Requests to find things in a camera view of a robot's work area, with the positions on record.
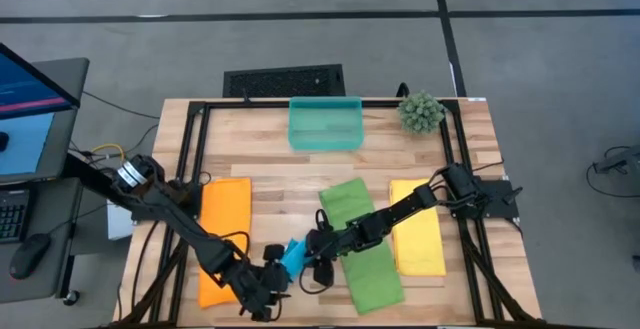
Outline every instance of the wooden tabletop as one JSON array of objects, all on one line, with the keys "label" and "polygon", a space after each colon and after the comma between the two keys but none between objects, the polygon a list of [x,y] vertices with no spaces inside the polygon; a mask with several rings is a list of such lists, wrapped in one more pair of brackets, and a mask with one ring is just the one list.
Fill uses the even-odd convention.
[{"label": "wooden tabletop", "polygon": [[[487,102],[459,101],[473,166],[499,162],[500,149]],[[168,176],[176,171],[188,103],[187,99],[169,99],[165,101],[162,111],[153,157],[165,168]],[[314,212],[321,207],[319,191],[361,177],[376,208],[384,208],[389,205],[390,180],[426,178],[446,164],[440,133],[423,137],[405,134],[400,128],[395,109],[364,109],[365,139],[356,152],[293,153],[287,140],[288,109],[215,109],[210,120],[202,169],[211,173],[214,179],[251,178],[253,214],[250,257],[257,263],[262,262],[262,251],[266,244],[286,244],[291,238],[303,238],[314,226]],[[456,161],[461,161],[453,122],[451,118],[448,120]],[[199,118],[196,118],[194,128],[187,173],[192,171]],[[504,174],[504,169],[502,165],[497,165],[477,174],[485,178],[497,178]],[[404,303],[358,316],[340,261],[337,261],[336,285],[320,295],[311,296],[302,293],[297,284],[292,284],[288,292],[292,298],[284,300],[282,317],[275,324],[474,323],[457,225],[448,210],[437,210],[446,277],[402,276],[406,297]],[[520,234],[502,219],[487,219],[485,224],[496,274],[522,307],[539,317],[540,310]],[[473,224],[470,222],[469,225],[470,231],[475,232]],[[133,233],[121,287],[124,315],[131,310],[133,276],[150,227],[150,223],[142,223]],[[155,277],[163,234],[164,224],[161,223],[151,238],[142,262],[136,301],[140,300]],[[178,326],[257,324],[249,320],[249,315],[238,316],[238,304],[201,309],[196,301],[198,263],[192,250],[187,265]],[[485,315],[491,318],[488,291],[479,272],[478,278]],[[164,291],[160,318],[167,318],[172,287],[173,279],[170,278]]]}]

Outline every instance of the black metal frame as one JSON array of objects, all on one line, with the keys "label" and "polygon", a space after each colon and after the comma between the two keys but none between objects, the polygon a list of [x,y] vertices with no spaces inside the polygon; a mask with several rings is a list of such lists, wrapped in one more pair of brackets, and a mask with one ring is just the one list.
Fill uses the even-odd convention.
[{"label": "black metal frame", "polygon": [[[398,96],[404,96],[409,93],[408,88],[403,88],[401,86],[398,90]],[[460,146],[460,151],[462,154],[464,165],[468,168],[471,168],[471,160],[469,156],[468,147],[466,144],[466,138],[462,123],[462,116],[460,114],[460,106],[458,104],[457,99],[444,99],[440,101],[452,114],[454,120],[454,126],[456,128],[456,135]],[[400,99],[387,99],[387,100],[363,100],[362,106],[364,108],[395,108],[400,103]],[[202,119],[200,122],[200,132],[198,133],[198,140],[196,146],[196,153],[194,158],[193,165],[193,173],[192,178],[198,178],[199,173],[202,168],[202,162],[204,159],[204,149],[205,142],[207,137],[207,129],[209,126],[210,120],[210,112],[214,109],[242,109],[242,108],[288,108],[289,101],[282,99],[274,99],[274,100],[223,100],[217,102],[191,102],[188,109],[187,122],[185,123],[185,131],[182,138],[182,147],[180,149],[180,157],[178,159],[178,173],[177,177],[182,179],[182,174],[184,174],[184,168],[186,167],[187,156],[189,153],[189,143],[191,142],[191,136],[193,134],[193,126],[197,113],[201,113]],[[453,148],[451,145],[451,138],[448,131],[447,120],[443,120],[440,122],[440,131],[442,135],[442,142],[445,152],[445,159],[447,164],[451,164],[454,162],[453,156]],[[469,238],[471,242],[471,236],[469,233],[469,228],[467,225],[467,219],[458,217],[456,218],[458,222],[458,229],[462,242],[462,249],[464,255],[465,269],[467,273],[467,278],[469,281],[470,295],[471,295],[471,303],[473,306],[474,318],[477,324],[486,323],[487,319],[484,317],[484,312],[482,309],[482,300],[480,298],[480,289],[478,287],[478,279],[474,266],[474,256],[472,250],[468,243],[465,242],[463,238]],[[499,280],[493,274],[493,264],[491,262],[491,254],[489,252],[489,243],[487,240],[486,229],[484,227],[484,221],[482,218],[474,219],[475,226],[477,230],[477,237],[480,244],[480,252],[476,256],[475,259],[478,260],[480,258],[486,267],[482,267],[483,274],[493,275],[492,278],[488,278],[488,283],[490,284],[490,296],[491,296],[491,305],[494,312],[494,318],[492,323],[495,325],[496,323],[501,323],[504,321],[504,316],[502,313],[502,305],[498,294],[496,291],[501,290],[503,296],[509,296],[506,289],[499,283]],[[159,270],[164,266],[162,259],[165,257],[168,258],[171,249],[171,238],[173,237],[173,232],[170,232],[170,235],[165,235],[165,241],[163,242],[162,252],[161,252],[161,265]],[[181,261],[178,264],[176,269],[176,276],[173,286],[173,295],[171,298],[171,305],[169,309],[169,322],[177,324],[178,319],[178,311],[180,308],[180,297],[182,293],[182,287],[184,284],[184,275],[186,269],[186,256],[181,258]],[[150,316],[149,321],[155,322],[158,320],[159,306],[162,301],[162,293],[158,297],[156,297],[156,302],[154,305],[157,305],[158,309],[156,311],[152,310],[152,316]]]}]

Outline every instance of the yellow towel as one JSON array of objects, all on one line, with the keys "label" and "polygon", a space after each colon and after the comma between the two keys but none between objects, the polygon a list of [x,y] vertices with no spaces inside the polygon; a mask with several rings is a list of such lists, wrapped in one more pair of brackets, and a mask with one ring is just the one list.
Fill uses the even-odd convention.
[{"label": "yellow towel", "polygon": [[[218,179],[202,188],[200,225],[209,233],[225,235],[236,231],[249,233],[251,226],[251,180],[249,178]],[[244,235],[229,237],[242,251],[247,247]],[[201,308],[236,302],[230,286],[220,288],[200,269],[198,304]]]},{"label": "yellow towel", "polygon": [[[429,179],[392,180],[389,190],[395,204]],[[402,275],[445,276],[440,223],[435,208],[424,210],[393,228],[396,268]]]}]

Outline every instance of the teal plastic bin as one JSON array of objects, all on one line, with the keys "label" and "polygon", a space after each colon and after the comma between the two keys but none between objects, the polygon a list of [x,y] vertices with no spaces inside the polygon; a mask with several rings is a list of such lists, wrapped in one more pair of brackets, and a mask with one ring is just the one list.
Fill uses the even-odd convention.
[{"label": "teal plastic bin", "polygon": [[360,97],[293,97],[289,143],[301,151],[348,151],[362,145]]}]

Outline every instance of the computer monitor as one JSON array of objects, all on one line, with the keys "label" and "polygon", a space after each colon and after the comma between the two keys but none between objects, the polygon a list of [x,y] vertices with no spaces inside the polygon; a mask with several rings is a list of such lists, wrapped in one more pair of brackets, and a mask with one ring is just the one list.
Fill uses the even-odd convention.
[{"label": "computer monitor", "polygon": [[78,107],[78,99],[0,43],[0,119]]}]

